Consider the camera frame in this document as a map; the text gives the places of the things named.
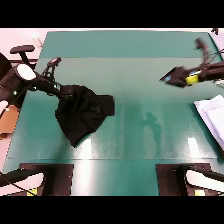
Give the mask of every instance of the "yellow label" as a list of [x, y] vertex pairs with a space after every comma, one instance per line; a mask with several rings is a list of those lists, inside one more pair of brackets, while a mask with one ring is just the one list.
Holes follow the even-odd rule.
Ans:
[[198, 82], [198, 75], [192, 75], [186, 78], [187, 84], [193, 84]]
[[29, 190], [30, 192], [32, 192], [33, 194], [37, 195], [37, 188], [34, 188], [32, 190]]
[[205, 196], [205, 191], [204, 190], [195, 190], [194, 195], [195, 196]]

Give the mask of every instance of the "green table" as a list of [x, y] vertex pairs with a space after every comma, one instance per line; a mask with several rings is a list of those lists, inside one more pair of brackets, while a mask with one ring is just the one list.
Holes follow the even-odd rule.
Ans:
[[158, 195], [157, 163], [209, 162], [224, 173], [219, 146], [193, 105], [223, 90], [212, 82], [179, 89], [158, 81], [174, 66], [201, 63], [198, 37], [217, 51], [207, 33], [48, 33], [36, 70], [62, 57], [56, 80], [113, 95], [115, 116], [73, 148], [54, 116], [58, 99], [29, 92], [4, 172], [22, 162], [73, 163], [72, 195]]

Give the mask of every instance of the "crumpled black fabric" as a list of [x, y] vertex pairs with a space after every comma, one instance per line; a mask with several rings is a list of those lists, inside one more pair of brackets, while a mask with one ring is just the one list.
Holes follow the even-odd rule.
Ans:
[[66, 94], [59, 100], [56, 119], [73, 147], [86, 135], [95, 132], [106, 116], [114, 115], [114, 99], [96, 95], [85, 86], [64, 86]]

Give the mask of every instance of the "cardboard box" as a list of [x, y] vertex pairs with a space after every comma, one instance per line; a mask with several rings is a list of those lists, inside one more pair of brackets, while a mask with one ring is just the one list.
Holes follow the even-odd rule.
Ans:
[[13, 133], [19, 117], [19, 109], [14, 105], [9, 106], [9, 111], [5, 111], [0, 119], [0, 136]]

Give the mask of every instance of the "pink floor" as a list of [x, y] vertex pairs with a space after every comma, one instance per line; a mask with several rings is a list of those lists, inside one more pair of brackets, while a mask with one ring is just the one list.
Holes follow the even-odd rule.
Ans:
[[0, 140], [0, 171], [2, 171], [3, 169], [11, 139], [12, 139], [12, 134], [8, 134], [6, 139]]

